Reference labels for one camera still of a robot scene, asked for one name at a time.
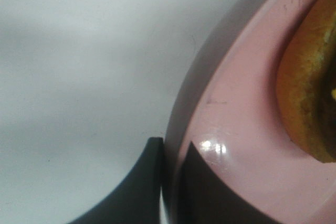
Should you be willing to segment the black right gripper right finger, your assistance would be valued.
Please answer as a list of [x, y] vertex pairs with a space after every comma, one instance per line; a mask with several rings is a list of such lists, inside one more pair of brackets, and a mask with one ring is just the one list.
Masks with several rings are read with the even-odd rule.
[[322, 223], [323, 166], [297, 148], [191, 144], [181, 196], [191, 223]]

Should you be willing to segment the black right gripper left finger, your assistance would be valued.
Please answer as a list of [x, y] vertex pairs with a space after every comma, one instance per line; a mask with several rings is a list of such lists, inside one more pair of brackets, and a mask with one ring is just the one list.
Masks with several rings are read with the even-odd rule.
[[72, 223], [160, 223], [163, 139], [151, 137], [124, 180]]

